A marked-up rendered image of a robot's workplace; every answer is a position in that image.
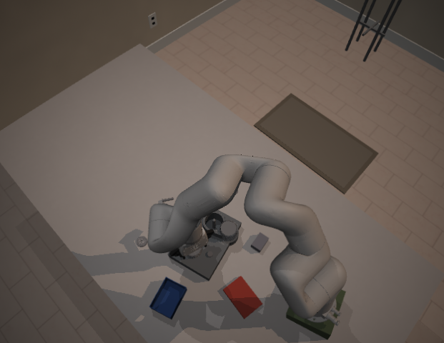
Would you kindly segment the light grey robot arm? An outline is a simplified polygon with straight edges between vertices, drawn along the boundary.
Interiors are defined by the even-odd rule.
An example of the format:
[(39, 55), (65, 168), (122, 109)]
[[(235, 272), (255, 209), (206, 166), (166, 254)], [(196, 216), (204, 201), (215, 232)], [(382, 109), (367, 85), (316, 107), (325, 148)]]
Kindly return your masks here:
[(152, 205), (148, 247), (166, 253), (198, 243), (202, 218), (228, 205), (241, 182), (250, 183), (244, 202), (246, 215), (284, 232), (289, 242), (270, 265), (285, 301), (303, 319), (317, 323), (330, 320), (337, 326), (340, 322), (333, 314), (341, 313), (335, 308), (335, 298), (347, 273), (342, 263), (330, 256), (314, 211), (285, 201), (290, 180), (290, 170), (281, 161), (238, 154), (219, 156), (202, 179), (178, 195), (174, 206)]

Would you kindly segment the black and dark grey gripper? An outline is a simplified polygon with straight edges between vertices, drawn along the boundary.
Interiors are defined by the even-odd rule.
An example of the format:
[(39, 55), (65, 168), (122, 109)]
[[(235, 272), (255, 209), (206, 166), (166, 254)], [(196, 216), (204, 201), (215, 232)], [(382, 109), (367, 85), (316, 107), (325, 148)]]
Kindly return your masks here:
[(207, 231), (205, 231), (202, 227), (202, 238), (200, 239), (201, 241), (199, 241), (196, 245), (186, 245), (184, 244), (183, 246), (171, 251), (169, 254), (171, 257), (175, 256), (180, 256), (183, 257), (183, 259), (185, 259), (185, 257), (189, 254), (191, 254), (192, 252), (197, 251), (198, 249), (202, 248), (203, 246), (206, 247), (207, 243), (208, 243), (208, 239), (212, 236), (212, 234), (214, 233), (213, 229), (209, 229)]

